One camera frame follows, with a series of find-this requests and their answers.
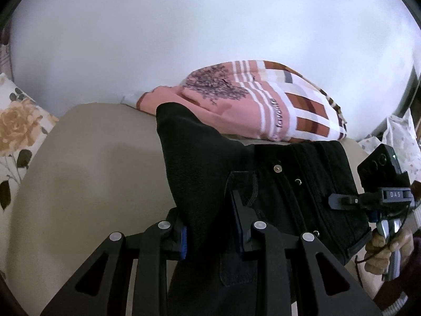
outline pillowcase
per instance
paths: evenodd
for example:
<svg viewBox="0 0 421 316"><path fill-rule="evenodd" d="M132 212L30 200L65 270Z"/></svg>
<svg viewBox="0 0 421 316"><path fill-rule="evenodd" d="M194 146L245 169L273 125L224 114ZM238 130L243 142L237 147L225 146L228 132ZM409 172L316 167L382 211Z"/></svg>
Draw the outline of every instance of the pillowcase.
<svg viewBox="0 0 421 316"><path fill-rule="evenodd" d="M5 271L13 200L31 159L57 121L5 73L0 75L0 271Z"/></svg>
<svg viewBox="0 0 421 316"><path fill-rule="evenodd" d="M340 107L298 72L270 61L235 61L202 68L180 85L125 96L122 103L149 114L165 102L189 108L221 134L270 141L340 140Z"/></svg>

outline beige surface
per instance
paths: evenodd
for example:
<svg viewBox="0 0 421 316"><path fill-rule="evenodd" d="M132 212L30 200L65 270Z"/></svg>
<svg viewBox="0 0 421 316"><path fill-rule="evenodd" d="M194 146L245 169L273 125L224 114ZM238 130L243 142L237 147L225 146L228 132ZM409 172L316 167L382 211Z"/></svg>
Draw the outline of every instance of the beige surface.
<svg viewBox="0 0 421 316"><path fill-rule="evenodd" d="M353 140L343 146L357 178L366 154ZM106 236L142 232L173 205L155 118L119 104L77 106L47 137L16 197L7 283L39 315Z"/></svg>

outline metal handle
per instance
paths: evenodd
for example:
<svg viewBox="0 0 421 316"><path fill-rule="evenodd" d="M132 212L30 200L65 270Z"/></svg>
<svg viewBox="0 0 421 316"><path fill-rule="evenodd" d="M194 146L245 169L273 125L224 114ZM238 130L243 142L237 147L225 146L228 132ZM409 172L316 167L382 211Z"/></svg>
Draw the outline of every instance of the metal handle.
<svg viewBox="0 0 421 316"><path fill-rule="evenodd" d="M399 277L400 274L400 251L392 252L387 272L382 275L382 281L389 282Z"/></svg>

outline silver snap button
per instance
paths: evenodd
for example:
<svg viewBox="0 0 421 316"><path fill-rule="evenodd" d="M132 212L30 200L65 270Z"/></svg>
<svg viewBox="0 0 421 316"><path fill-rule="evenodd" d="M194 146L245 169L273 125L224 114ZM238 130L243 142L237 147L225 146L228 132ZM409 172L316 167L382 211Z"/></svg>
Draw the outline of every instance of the silver snap button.
<svg viewBox="0 0 421 316"><path fill-rule="evenodd" d="M273 167L273 171L275 171L276 173L279 173L282 171L282 166L281 165L275 165Z"/></svg>
<svg viewBox="0 0 421 316"><path fill-rule="evenodd" d="M314 241L314 235L311 234L311 233L304 233L303 239L308 241L308 242L312 242L312 241Z"/></svg>
<svg viewBox="0 0 421 316"><path fill-rule="evenodd" d="M171 227L171 223L169 223L168 221L161 221L160 223L158 223L158 227L160 229L168 229L169 227Z"/></svg>
<svg viewBox="0 0 421 316"><path fill-rule="evenodd" d="M114 232L109 236L109 239L111 241L119 241L121 239L121 233L120 232Z"/></svg>
<svg viewBox="0 0 421 316"><path fill-rule="evenodd" d="M256 229L265 229L266 228L266 223L264 223L263 221L256 221L256 222L254 222L254 228L256 228Z"/></svg>

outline metal button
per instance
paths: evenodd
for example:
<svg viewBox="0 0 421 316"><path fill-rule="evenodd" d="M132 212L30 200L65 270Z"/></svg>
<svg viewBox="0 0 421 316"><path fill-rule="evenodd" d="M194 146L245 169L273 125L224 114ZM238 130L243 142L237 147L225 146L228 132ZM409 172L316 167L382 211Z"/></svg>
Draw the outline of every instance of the metal button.
<svg viewBox="0 0 421 316"><path fill-rule="evenodd" d="M169 227L171 227L171 223L169 223L168 221L161 221L160 223L158 223L158 227L160 229L168 229Z"/></svg>
<svg viewBox="0 0 421 316"><path fill-rule="evenodd" d="M121 233L120 232L114 232L109 236L109 239L111 241L119 241L121 239Z"/></svg>
<svg viewBox="0 0 421 316"><path fill-rule="evenodd" d="M314 241L314 235L311 234L311 233L304 233L303 239L308 241L308 242L312 242L312 241Z"/></svg>
<svg viewBox="0 0 421 316"><path fill-rule="evenodd" d="M256 222L254 222L254 228L256 228L256 229L265 229L266 228L266 223L264 223L263 221L256 221Z"/></svg>
<svg viewBox="0 0 421 316"><path fill-rule="evenodd" d="M282 166L281 165L275 165L273 167L273 171L275 171L276 173L279 173L282 171Z"/></svg>

